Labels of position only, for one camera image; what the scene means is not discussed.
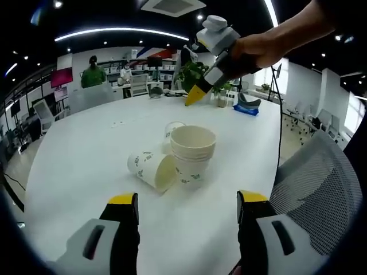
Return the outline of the person's right hand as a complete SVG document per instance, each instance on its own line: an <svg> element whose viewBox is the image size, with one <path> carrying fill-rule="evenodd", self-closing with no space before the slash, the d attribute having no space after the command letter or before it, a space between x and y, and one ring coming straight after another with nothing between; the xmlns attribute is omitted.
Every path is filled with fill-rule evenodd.
<svg viewBox="0 0 367 275"><path fill-rule="evenodd" d="M231 59L239 61L243 55L254 56L258 68L276 64L286 54L283 31L276 27L261 34L239 38L231 50Z"/></svg>

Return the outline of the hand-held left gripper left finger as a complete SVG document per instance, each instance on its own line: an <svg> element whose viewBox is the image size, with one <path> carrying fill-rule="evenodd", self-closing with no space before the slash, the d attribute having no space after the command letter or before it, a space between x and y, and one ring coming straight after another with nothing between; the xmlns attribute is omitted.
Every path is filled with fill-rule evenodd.
<svg viewBox="0 0 367 275"><path fill-rule="evenodd" d="M57 262L110 262L119 236L136 235L138 224L138 194L114 196L99 218L90 219L70 236Z"/></svg>

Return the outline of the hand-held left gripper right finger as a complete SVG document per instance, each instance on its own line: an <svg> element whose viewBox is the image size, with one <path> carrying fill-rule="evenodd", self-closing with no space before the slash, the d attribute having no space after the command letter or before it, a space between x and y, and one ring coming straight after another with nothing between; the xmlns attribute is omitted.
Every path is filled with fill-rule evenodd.
<svg viewBox="0 0 367 275"><path fill-rule="evenodd" d="M238 242L242 268L319 268L320 255L307 231L276 215L267 197L237 192Z"/></svg>

